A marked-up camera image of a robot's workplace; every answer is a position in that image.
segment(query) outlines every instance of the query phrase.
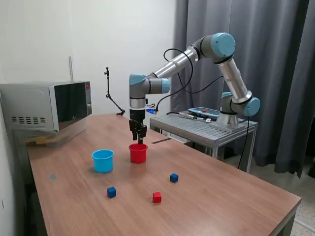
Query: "microwave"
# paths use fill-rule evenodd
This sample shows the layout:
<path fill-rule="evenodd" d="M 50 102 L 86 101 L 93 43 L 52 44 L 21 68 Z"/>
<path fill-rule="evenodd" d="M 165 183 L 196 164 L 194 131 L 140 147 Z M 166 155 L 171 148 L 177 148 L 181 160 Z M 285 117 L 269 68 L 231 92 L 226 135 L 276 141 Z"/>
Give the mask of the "microwave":
<path fill-rule="evenodd" d="M 15 130 L 60 131 L 92 114 L 89 81 L 0 84 L 0 96 Z"/>

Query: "blue cup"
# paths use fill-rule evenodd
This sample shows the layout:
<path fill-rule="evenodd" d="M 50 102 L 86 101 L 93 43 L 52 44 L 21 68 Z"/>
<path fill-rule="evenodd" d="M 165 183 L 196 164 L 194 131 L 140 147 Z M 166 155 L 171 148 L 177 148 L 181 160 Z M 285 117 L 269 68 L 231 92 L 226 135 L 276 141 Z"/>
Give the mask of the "blue cup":
<path fill-rule="evenodd" d="M 100 173 L 107 173 L 112 171 L 113 156 L 114 152 L 107 149 L 97 150 L 93 152 L 92 157 L 94 160 L 94 170 Z"/>

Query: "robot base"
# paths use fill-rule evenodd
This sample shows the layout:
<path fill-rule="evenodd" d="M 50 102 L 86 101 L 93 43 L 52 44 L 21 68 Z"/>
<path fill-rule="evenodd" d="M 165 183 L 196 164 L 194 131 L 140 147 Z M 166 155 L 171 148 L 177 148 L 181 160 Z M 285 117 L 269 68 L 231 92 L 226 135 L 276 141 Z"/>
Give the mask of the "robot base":
<path fill-rule="evenodd" d="M 239 124 L 237 115 L 228 115 L 223 113 L 220 113 L 217 121 L 211 122 L 209 126 L 229 133 L 234 133 L 244 129 L 244 126 Z"/>

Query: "floor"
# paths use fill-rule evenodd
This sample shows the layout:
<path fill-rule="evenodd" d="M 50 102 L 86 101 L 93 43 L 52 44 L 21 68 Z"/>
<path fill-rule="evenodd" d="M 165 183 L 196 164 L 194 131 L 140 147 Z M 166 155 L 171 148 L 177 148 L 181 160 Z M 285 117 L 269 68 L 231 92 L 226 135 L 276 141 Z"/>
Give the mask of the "floor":
<path fill-rule="evenodd" d="M 237 166 L 239 156 L 226 159 L 225 162 Z M 277 174 L 273 171 L 274 165 L 265 167 L 256 166 L 252 161 L 250 173 L 264 181 L 294 193 L 302 198 L 295 218 L 315 228 L 315 178 L 307 175 L 310 165 L 306 165 L 301 178 L 290 173 Z M 315 236 L 310 230 L 294 222 L 291 236 Z"/>

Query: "red cup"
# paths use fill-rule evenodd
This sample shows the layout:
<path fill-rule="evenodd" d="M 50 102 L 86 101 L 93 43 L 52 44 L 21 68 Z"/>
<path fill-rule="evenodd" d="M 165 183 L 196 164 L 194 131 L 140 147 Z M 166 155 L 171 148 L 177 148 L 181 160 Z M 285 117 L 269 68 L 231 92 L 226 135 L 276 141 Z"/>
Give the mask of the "red cup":
<path fill-rule="evenodd" d="M 136 164 L 145 162 L 147 159 L 147 149 L 148 146 L 145 144 L 131 144 L 129 146 L 130 161 Z"/>

